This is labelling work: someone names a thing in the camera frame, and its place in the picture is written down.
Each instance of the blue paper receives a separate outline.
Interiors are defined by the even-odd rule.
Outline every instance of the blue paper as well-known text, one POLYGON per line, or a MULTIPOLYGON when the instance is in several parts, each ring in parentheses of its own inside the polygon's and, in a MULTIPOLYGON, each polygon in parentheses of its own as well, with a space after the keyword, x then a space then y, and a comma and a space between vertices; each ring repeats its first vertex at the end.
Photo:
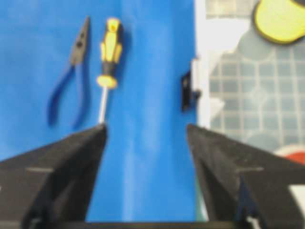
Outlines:
POLYGON ((194 167, 180 110, 180 77, 194 57, 189 0, 10 0, 0 6, 0 159, 73 132, 75 78, 62 95, 58 122, 46 104, 71 46, 91 17, 86 78, 89 98, 78 130, 97 123, 99 42, 108 17, 124 26, 119 87, 109 94, 108 142, 88 221, 190 221, 195 218, 194 167))

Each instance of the screwdriver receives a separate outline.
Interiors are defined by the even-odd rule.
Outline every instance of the screwdriver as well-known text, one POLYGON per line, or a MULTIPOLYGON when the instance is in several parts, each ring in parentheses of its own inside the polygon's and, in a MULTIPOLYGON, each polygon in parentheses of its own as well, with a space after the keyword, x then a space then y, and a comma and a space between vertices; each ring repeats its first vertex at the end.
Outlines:
POLYGON ((101 42, 102 74, 97 83, 103 88, 99 123, 105 122, 108 90, 117 87, 115 72, 122 53, 123 26, 117 18, 109 18, 106 23, 105 35, 101 42))

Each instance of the needle-nose pliers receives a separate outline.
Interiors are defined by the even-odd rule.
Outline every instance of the needle-nose pliers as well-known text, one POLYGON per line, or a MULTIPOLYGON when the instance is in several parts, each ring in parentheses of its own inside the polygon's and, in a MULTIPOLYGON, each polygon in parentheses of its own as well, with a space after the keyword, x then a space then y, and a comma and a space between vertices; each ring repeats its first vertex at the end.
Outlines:
POLYGON ((84 111, 84 97, 85 97, 85 88, 84 88, 84 56, 87 50, 87 40, 90 26, 90 18, 87 17, 81 31, 72 47, 69 64, 64 70, 63 74, 59 78, 57 84, 53 88, 51 95, 47 104, 47 118, 49 125, 55 123, 57 119, 58 106, 60 95, 69 81, 73 72, 75 72, 76 81, 78 84, 79 90, 79 110, 75 119, 73 120, 72 126, 76 127, 84 111))

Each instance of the metal shaft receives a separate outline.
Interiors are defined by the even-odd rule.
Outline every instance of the metal shaft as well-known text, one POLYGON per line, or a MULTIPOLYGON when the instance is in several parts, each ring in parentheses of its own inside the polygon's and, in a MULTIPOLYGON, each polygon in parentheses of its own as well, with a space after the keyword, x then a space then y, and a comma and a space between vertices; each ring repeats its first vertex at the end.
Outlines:
POLYGON ((108 97, 108 88, 103 87, 102 97, 101 97, 101 106, 100 106, 100 114, 99 114, 99 123, 105 122, 105 114, 107 108, 107 97, 108 97))

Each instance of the red object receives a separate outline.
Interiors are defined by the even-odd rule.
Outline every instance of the red object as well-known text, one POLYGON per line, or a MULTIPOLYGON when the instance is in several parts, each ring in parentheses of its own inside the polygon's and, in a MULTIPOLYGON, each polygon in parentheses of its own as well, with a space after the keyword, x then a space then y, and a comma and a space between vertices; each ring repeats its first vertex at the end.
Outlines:
POLYGON ((294 162, 298 162, 300 164, 305 165, 305 152, 304 151, 295 152, 295 153, 289 154, 285 157, 289 160, 292 160, 294 162))

